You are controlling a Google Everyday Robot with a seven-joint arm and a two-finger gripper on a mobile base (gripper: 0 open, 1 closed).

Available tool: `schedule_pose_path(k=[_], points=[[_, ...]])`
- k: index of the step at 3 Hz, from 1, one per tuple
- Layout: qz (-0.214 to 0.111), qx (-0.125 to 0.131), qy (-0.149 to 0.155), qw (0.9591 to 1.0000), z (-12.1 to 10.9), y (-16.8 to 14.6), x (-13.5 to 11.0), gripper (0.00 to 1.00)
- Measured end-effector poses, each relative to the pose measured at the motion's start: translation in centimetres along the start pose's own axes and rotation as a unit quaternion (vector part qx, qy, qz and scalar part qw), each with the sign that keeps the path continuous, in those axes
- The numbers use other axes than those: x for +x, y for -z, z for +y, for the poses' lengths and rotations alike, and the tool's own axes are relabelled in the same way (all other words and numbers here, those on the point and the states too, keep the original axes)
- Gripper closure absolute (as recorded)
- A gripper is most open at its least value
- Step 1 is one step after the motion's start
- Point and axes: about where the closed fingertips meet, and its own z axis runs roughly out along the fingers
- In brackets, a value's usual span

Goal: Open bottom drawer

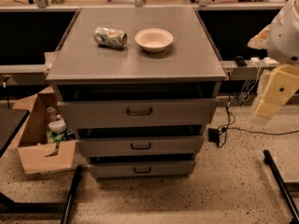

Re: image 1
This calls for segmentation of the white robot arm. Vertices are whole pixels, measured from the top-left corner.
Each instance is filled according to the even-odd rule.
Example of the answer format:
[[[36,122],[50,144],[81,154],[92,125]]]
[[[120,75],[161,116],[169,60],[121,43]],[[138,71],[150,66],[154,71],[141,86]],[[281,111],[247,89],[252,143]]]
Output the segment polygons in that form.
[[[299,90],[299,0],[288,0],[248,46],[266,49],[268,57],[278,62],[272,71],[262,72],[253,102],[255,120],[266,123]]]

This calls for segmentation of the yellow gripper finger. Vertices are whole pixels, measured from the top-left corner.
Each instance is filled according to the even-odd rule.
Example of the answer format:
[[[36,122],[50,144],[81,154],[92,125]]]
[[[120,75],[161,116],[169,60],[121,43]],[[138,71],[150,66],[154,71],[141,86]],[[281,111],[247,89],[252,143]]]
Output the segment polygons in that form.
[[[254,116],[271,119],[299,90],[299,66],[284,64],[264,70],[255,99]]]
[[[267,25],[257,35],[255,35],[248,42],[248,47],[252,49],[267,49],[269,28],[270,26]]]

